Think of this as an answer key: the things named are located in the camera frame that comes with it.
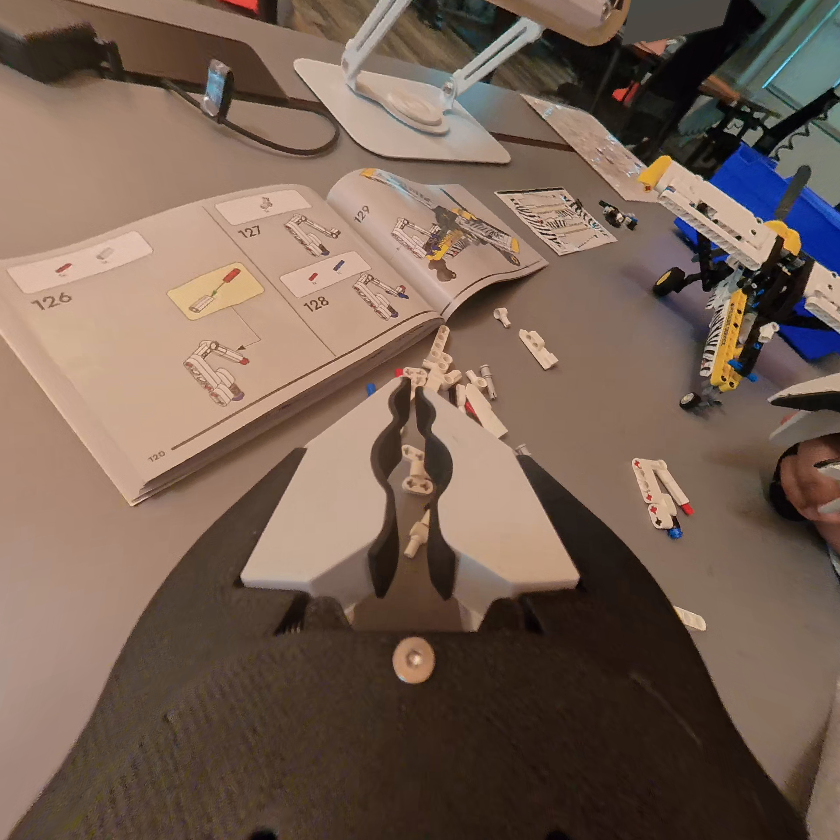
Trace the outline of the black power adapter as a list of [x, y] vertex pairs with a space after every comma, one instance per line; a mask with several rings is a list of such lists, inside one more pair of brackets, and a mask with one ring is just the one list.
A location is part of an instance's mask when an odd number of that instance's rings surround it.
[[117, 81], [125, 76], [117, 44], [100, 39], [84, 23], [40, 32], [24, 32], [17, 25], [2, 23], [1, 64], [46, 84], [87, 70]]

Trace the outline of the white two-hole lego panel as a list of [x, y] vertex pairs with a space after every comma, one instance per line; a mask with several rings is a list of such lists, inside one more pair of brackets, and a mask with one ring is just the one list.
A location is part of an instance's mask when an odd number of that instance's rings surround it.
[[520, 341], [543, 370], [548, 371], [557, 365], [559, 362], [558, 357], [548, 350], [545, 346], [543, 337], [538, 332], [520, 329], [518, 336]]

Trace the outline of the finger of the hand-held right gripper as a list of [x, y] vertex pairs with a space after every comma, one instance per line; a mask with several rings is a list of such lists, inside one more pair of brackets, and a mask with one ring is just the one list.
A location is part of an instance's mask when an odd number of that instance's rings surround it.
[[771, 405], [794, 410], [778, 426], [770, 441], [783, 448], [839, 432], [839, 401], [770, 401]]
[[768, 399], [772, 406], [803, 412], [839, 412], [839, 373], [786, 387]]

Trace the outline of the white lego arm assembly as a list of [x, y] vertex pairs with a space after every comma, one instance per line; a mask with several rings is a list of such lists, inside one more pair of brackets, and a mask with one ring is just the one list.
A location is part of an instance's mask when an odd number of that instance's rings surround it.
[[657, 530], [666, 532], [672, 540], [683, 537], [679, 517], [694, 515], [686, 493], [662, 459], [633, 458], [633, 473], [647, 509]]

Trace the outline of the yellow white lego airplane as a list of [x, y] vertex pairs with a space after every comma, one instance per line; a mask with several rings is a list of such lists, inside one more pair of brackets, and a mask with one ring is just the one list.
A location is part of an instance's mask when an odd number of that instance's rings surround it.
[[721, 404], [720, 396], [754, 382], [763, 347], [781, 326], [805, 325], [795, 312], [800, 301], [822, 328], [839, 332], [838, 275], [804, 251], [787, 215], [811, 176], [799, 168], [770, 220], [756, 217], [732, 197], [663, 155], [638, 180], [660, 204], [697, 233], [697, 273], [668, 269], [652, 287], [658, 298], [698, 281], [710, 293], [712, 316], [697, 392], [680, 408], [698, 413]]

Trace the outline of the lego instruction booklet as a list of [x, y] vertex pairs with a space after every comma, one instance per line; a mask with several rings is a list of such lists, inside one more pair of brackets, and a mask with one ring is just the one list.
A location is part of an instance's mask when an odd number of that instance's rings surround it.
[[548, 264], [462, 185], [352, 171], [2, 260], [2, 336], [136, 505]]

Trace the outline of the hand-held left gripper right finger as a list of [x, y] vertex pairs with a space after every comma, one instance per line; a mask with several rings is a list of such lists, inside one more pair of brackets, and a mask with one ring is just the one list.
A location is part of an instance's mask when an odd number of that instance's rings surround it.
[[575, 588], [580, 574], [513, 450], [427, 388], [415, 415], [434, 485], [429, 578], [464, 628], [500, 599]]

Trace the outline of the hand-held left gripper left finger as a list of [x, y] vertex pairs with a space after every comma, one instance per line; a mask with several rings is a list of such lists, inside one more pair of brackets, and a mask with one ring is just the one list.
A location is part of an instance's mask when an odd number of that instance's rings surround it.
[[392, 472], [411, 384], [390, 380], [308, 442], [240, 575], [244, 586], [329, 597], [350, 625], [389, 591], [400, 558]]

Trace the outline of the brown board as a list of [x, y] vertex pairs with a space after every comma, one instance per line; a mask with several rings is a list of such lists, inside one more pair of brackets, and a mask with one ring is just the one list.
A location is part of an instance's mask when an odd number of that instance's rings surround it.
[[219, 60], [233, 71], [237, 94], [255, 101], [287, 101], [263, 60], [244, 42], [82, 2], [65, 5], [89, 23], [100, 39], [117, 45], [129, 73], [202, 90], [210, 61]]

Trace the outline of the zebra striped sticker sheet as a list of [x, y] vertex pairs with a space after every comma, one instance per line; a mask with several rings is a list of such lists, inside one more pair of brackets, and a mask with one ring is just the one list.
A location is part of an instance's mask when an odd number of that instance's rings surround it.
[[496, 191], [495, 195], [557, 256], [617, 241], [580, 200], [562, 187]]

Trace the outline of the white folding stand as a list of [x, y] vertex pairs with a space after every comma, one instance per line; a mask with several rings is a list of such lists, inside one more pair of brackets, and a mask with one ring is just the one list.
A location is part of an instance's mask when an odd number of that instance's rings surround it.
[[600, 46], [623, 27], [629, 1], [496, 2], [518, 19], [440, 87], [363, 70], [410, 5], [379, 1], [344, 47], [338, 65], [296, 59], [294, 69], [351, 139], [389, 160], [505, 165], [507, 150], [458, 104], [460, 95], [551, 29]]

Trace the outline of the pile of lego pieces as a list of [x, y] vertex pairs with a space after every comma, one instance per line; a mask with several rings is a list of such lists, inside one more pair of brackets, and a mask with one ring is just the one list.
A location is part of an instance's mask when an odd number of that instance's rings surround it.
[[[432, 346], [421, 365], [398, 368], [395, 370], [395, 377], [409, 381], [411, 403], [417, 388], [424, 386], [449, 398], [459, 412], [478, 423], [494, 438], [504, 438], [508, 429], [493, 409], [492, 402], [497, 399], [497, 393], [489, 367], [482, 365], [479, 373], [473, 370], [463, 373], [454, 368], [453, 357], [446, 351], [449, 334], [448, 326], [438, 327]], [[403, 444], [402, 458], [410, 466], [409, 473], [402, 482], [402, 490], [408, 495], [430, 501], [434, 483], [426, 470], [424, 451]]]

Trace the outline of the blue plastic bin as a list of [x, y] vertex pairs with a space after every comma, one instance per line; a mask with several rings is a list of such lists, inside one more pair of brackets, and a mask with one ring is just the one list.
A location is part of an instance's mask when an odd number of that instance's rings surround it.
[[[742, 143], [711, 177], [710, 183], [723, 193], [750, 210], [763, 220], [776, 215], [789, 186], [789, 180], [776, 171], [776, 163]], [[839, 216], [838, 210], [826, 203], [810, 187], [805, 187], [795, 201], [785, 221], [798, 231], [805, 252], [826, 269], [839, 270]], [[674, 267], [661, 276], [653, 293], [663, 297], [681, 291], [701, 278], [700, 252], [697, 231], [681, 219], [676, 219], [678, 232], [695, 250], [695, 268], [691, 272]], [[815, 362], [830, 354], [838, 354], [838, 334], [821, 329], [819, 321], [799, 302], [794, 310], [801, 317], [802, 325], [782, 325], [780, 336], [803, 359]]]

